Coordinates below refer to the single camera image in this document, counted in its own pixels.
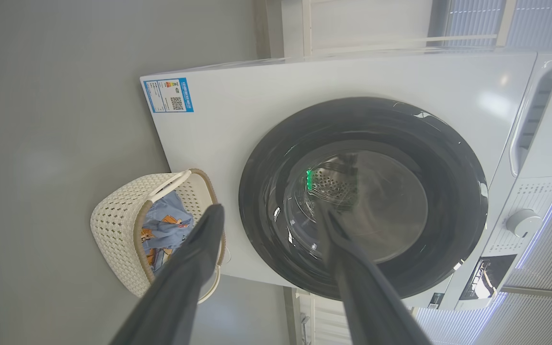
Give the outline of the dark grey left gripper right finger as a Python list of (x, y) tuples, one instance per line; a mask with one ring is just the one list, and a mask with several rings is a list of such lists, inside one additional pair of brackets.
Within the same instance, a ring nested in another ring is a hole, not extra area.
[(322, 260), (335, 280), (355, 345), (429, 345), (379, 268), (346, 233), (329, 204), (315, 205)]

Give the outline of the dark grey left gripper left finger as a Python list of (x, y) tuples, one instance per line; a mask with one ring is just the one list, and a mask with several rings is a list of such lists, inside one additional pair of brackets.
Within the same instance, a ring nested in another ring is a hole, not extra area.
[(173, 258), (162, 266), (112, 345), (190, 343), (199, 293), (216, 269), (223, 230), (223, 206), (210, 205)]

